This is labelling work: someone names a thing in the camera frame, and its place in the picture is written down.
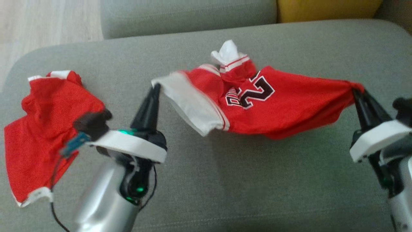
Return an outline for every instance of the black number 2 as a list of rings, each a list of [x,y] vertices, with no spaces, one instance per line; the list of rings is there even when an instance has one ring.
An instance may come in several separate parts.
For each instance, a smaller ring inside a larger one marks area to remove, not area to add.
[[[227,105],[229,106],[242,106],[245,109],[249,109],[253,106],[252,100],[257,101],[266,101],[275,90],[272,86],[266,81],[264,76],[259,76],[260,72],[257,73],[254,77],[249,79],[250,82],[256,87],[256,90],[245,90],[242,93],[242,90],[239,89],[237,94],[240,94],[240,97],[235,97],[233,91],[226,94]]]

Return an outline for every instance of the gray cushion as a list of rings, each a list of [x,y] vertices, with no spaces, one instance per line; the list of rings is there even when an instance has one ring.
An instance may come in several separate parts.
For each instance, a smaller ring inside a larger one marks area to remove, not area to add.
[[[210,52],[228,39],[258,68],[363,83],[392,115],[392,101],[410,96],[412,37],[399,26],[380,20],[273,24],[36,50],[8,76],[0,126],[24,115],[20,101],[29,93],[28,76],[72,69],[112,111],[110,126],[125,128],[152,78],[209,62]],[[349,155],[358,128],[349,107],[335,124],[283,140],[219,131],[201,137],[163,97],[159,129],[169,154],[157,166],[157,192],[134,231],[390,231],[386,192],[372,168]],[[56,211],[69,228],[75,227],[75,202],[104,160],[82,148],[57,184]],[[46,200],[17,208],[5,170],[0,173],[2,230],[60,231]]]
[[[105,39],[271,24],[275,0],[102,0]]]

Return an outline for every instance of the clothing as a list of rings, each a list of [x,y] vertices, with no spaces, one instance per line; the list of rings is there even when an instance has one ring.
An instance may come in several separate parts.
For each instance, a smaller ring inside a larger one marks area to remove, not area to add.
[[[354,102],[352,88],[364,91],[361,84],[345,80],[311,78],[270,66],[257,71],[231,40],[211,56],[219,70],[203,64],[152,81],[162,85],[179,114],[203,136],[219,129],[282,139],[335,122]]]
[[[76,135],[72,123],[88,111],[102,111],[104,104],[82,86],[73,71],[54,71],[46,77],[28,78],[30,94],[21,106],[26,116],[4,128],[5,158],[13,196],[20,207],[47,196],[59,150]],[[76,157],[63,160],[55,183]]]

